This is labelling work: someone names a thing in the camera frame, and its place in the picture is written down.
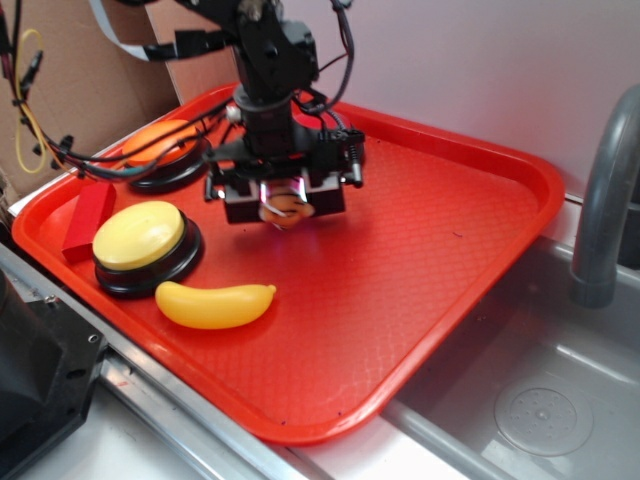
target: wire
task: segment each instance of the wire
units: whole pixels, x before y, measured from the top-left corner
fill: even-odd
[[[2,72],[9,79],[9,83],[13,85],[11,79],[13,78],[13,67],[11,66],[11,59],[8,54],[2,55]]]
[[[20,37],[20,41],[18,42],[18,45],[15,46],[16,47],[15,48],[15,51],[16,51],[15,64],[16,65],[20,65],[20,61],[22,59],[23,46],[31,36],[34,36],[36,38],[36,41],[38,43],[38,49],[40,51],[43,50],[43,41],[42,41],[42,35],[40,34],[40,32],[32,28],[27,30],[22,34],[22,37]],[[31,127],[32,133],[35,135],[36,139],[38,140],[38,145],[40,147],[40,163],[35,168],[29,168],[27,167],[27,165],[24,162],[24,159],[22,158],[22,141],[21,141],[21,133],[20,133],[21,126],[22,126],[22,115],[20,114],[18,114],[17,124],[16,124],[16,156],[18,157],[18,163],[20,165],[20,168],[22,168],[22,170],[24,170],[26,173],[29,173],[29,174],[36,174],[41,172],[42,169],[45,167],[47,163],[47,150],[50,151],[51,149],[48,148],[48,143],[46,141],[44,134],[42,133],[42,129],[38,125],[38,122],[36,121],[35,116],[33,115],[33,112],[31,112],[31,109],[27,105],[26,99],[23,96],[22,88],[20,86],[20,76],[17,74],[17,71],[15,70],[15,68],[12,69],[12,72],[13,72],[12,73],[13,91],[15,93],[17,105],[18,105],[19,111],[22,113],[22,115],[24,115],[24,117],[26,117],[27,124]]]
[[[222,137],[220,137],[220,145],[224,145],[225,143],[227,143],[227,139],[229,138],[229,135],[231,135],[231,131],[234,128],[236,128],[236,125],[234,123],[230,123],[229,125],[227,125],[227,128],[224,130]]]
[[[11,44],[13,45],[13,70],[17,71],[18,66],[16,65],[16,57],[17,57],[17,46],[18,46],[18,37],[20,35],[20,23],[22,20],[22,0],[16,0],[14,15],[13,15],[13,34],[11,38]]]
[[[338,55],[336,58],[334,58],[333,60],[331,60],[330,62],[326,63],[320,70],[318,70],[318,73],[322,73],[323,71],[325,71],[327,68],[329,68],[331,65],[333,65],[336,62],[339,62],[340,60],[342,60],[343,58],[345,58],[347,56],[346,53],[343,53],[342,55]]]
[[[191,127],[192,125],[195,125],[196,123],[206,119],[206,118],[211,118],[211,117],[217,117],[220,112],[222,112],[222,110],[224,110],[224,108],[233,100],[233,98],[229,97],[225,100],[223,100],[222,102],[220,102],[219,104],[215,105],[214,107],[210,108],[209,110],[201,113],[200,115],[192,118],[191,120],[187,121],[187,123],[180,125],[156,138],[154,138],[153,140],[145,143],[144,145],[136,148],[135,150],[132,150],[130,152],[128,152],[127,154],[122,154],[122,155],[114,155],[114,156],[110,156],[110,157],[96,157],[96,156],[88,156],[88,155],[82,155],[76,152],[68,152],[68,156],[71,156],[77,160],[81,160],[81,161],[87,161],[87,162],[103,162],[103,163],[113,163],[113,162],[119,162],[122,160],[128,160],[130,159],[132,156],[137,155],[138,153],[148,149],[149,147],[152,147],[153,145],[155,145],[156,143],[171,137],[173,135],[175,135],[176,133],[180,133],[182,130],[185,130],[189,127]],[[211,132],[213,129],[212,128],[207,128],[205,131],[207,133]],[[51,139],[49,139],[49,142],[51,143],[52,146],[54,146],[55,148],[60,149],[60,146],[53,142]]]
[[[226,106],[226,103],[223,102],[223,104],[218,104],[216,105],[216,107],[214,107],[213,109],[209,110],[208,112],[206,112],[207,114],[209,112],[211,112],[212,110],[222,110],[224,109],[224,107]],[[166,138],[168,135],[164,134],[160,137],[157,137],[156,139],[154,139],[152,142],[149,142],[146,145],[143,145],[142,147],[133,150],[131,153],[127,154],[127,155],[122,155],[122,156],[118,156],[118,157],[103,157],[104,159],[107,159],[109,161],[114,161],[114,159],[120,159],[119,163],[116,164],[115,167],[112,168],[104,168],[104,167],[100,167],[98,165],[94,165],[92,163],[83,161],[82,162],[82,169],[84,172],[92,174],[94,177],[98,177],[100,179],[103,180],[108,180],[108,181],[135,181],[139,178],[144,177],[145,175],[151,173],[153,170],[156,169],[156,167],[158,166],[160,160],[162,160],[162,158],[167,155],[169,152],[171,152],[172,150],[174,150],[176,147],[179,147],[180,145],[183,145],[186,142],[192,141],[192,140],[201,140],[204,136],[208,135],[209,133],[211,133],[213,130],[215,130],[216,128],[218,128],[218,126],[221,123],[221,119],[224,117],[224,115],[219,115],[218,118],[216,118],[215,122],[212,122],[210,125],[204,125],[204,129],[203,131],[198,131],[198,133],[196,135],[190,135],[187,137],[182,137],[178,140],[176,140],[175,143],[171,144],[170,146],[168,146],[167,148],[165,148],[159,155],[157,155],[155,158],[153,158],[150,162],[146,163],[144,166],[142,167],[127,167],[124,170],[118,170],[118,168],[126,166],[126,161],[128,159],[131,158],[132,155],[134,155],[135,153],[139,153],[140,151],[143,151],[147,148],[149,148],[149,146],[157,143],[160,139],[162,138]],[[194,119],[193,121],[189,122],[191,124],[193,123],[197,123],[198,121],[201,121],[202,118],[200,119]],[[184,128],[186,128],[185,126],[182,126],[179,129],[174,129],[176,131],[180,131],[183,130]]]
[[[345,67],[344,74],[342,76],[342,81],[338,88],[338,92],[328,103],[323,102],[323,103],[315,104],[313,106],[299,105],[300,110],[303,113],[306,113],[307,115],[317,116],[333,108],[342,99],[342,96],[344,95],[344,92],[347,89],[347,85],[349,84],[349,80],[351,78],[351,72],[353,70],[355,47],[354,47],[353,35],[351,34],[351,27],[349,26],[349,20],[347,19],[347,14],[345,13],[345,9],[347,8],[347,6],[345,6],[340,0],[330,0],[330,2],[333,5],[333,10],[336,12],[336,16],[338,18],[340,38],[342,39],[342,45],[345,48],[347,65]]]

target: yellow plastic banana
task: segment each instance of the yellow plastic banana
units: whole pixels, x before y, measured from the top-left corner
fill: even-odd
[[[273,285],[201,289],[163,282],[156,288],[156,304],[170,320],[185,327],[231,328],[260,317],[275,293]]]

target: tray rim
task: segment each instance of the tray rim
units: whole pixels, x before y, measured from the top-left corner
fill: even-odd
[[[187,104],[158,118],[156,121],[167,118],[188,118],[191,111],[198,111],[202,108],[201,104],[215,103],[228,96],[233,88],[235,88],[235,84],[218,87],[205,92]],[[477,301],[484,296],[520,255],[535,241],[564,203],[565,190],[560,174],[549,162],[539,157],[491,142],[478,140],[410,120],[400,119],[354,105],[341,104],[336,110],[346,113],[350,121],[352,121],[354,125],[357,125],[357,127],[363,130],[368,136],[370,135],[374,138],[419,151],[425,151],[425,149],[427,149],[429,154],[514,180],[524,185],[535,195],[538,201],[538,211],[533,221],[519,231],[508,248],[503,250],[497,257],[494,257],[490,268],[487,268],[481,275],[476,277],[470,287],[449,307],[437,323],[431,329],[424,332],[421,340],[407,353],[403,360],[383,378],[379,385],[369,393],[366,399],[360,404],[360,407],[355,411],[345,412],[338,420],[308,426],[287,426],[287,428],[282,428],[281,425],[275,425],[273,422],[265,419],[259,412],[249,410],[244,406],[243,408],[238,408],[233,402],[231,392],[220,392],[222,397],[226,397],[220,399],[224,402],[224,406],[217,404],[216,406],[244,426],[244,428],[247,428],[263,440],[277,444],[316,444],[329,438],[344,435],[377,415],[402,387],[404,381],[417,370],[420,364],[428,358],[446,336],[458,325]],[[122,141],[117,142],[113,147],[108,149],[105,154],[114,154],[118,151],[121,144]],[[495,163],[474,163],[474,159],[471,158],[472,155],[470,154],[474,152],[477,154],[479,150],[489,152],[494,162],[500,162],[500,168],[502,169],[500,173],[496,173]],[[77,277],[70,268],[70,265],[53,256],[47,248],[38,242],[38,236],[34,235],[38,230],[38,224],[35,221],[31,221],[31,216],[47,218],[61,205],[75,198],[83,185],[84,183],[78,181],[75,177],[68,176],[40,192],[27,203],[18,214],[13,224],[12,235],[14,241],[21,248],[60,281],[72,286],[79,297],[91,304],[108,320],[110,314],[115,310],[120,311],[120,309],[116,307],[115,304],[105,302],[101,296],[92,294],[91,291],[82,292],[74,288],[74,279]],[[56,201],[47,202],[47,200],[53,196],[56,197]],[[136,330],[134,327],[129,332],[126,332],[126,334],[136,338]],[[158,352],[149,351],[145,346],[141,346],[141,348],[161,363],[165,363],[164,359],[158,357]],[[197,382],[197,377],[202,375],[195,368],[191,368],[188,373],[190,379],[187,383],[189,384]]]

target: gray faucet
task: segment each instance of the gray faucet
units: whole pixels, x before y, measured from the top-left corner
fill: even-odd
[[[571,298],[587,308],[613,300],[617,267],[640,268],[640,85],[620,98],[591,169],[571,265]]]

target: small orange object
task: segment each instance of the small orange object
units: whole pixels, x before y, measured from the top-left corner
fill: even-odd
[[[153,123],[147,127],[144,127],[139,132],[135,133],[129,138],[122,146],[122,153],[129,155],[131,152],[135,152],[146,144],[152,142],[156,138],[166,135],[169,132],[186,125],[186,120],[163,120]],[[133,154],[128,160],[127,164],[131,167],[140,167],[153,160],[164,153],[162,159],[158,162],[158,165],[166,165],[174,160],[189,153],[196,145],[197,139],[195,136],[198,134],[198,129],[194,125],[183,128],[182,130],[168,135],[166,138],[154,143],[148,148]],[[182,143],[181,139],[189,138]]]
[[[289,230],[315,213],[315,208],[307,203],[302,179],[273,180],[262,184],[260,197],[260,218],[280,230]]]

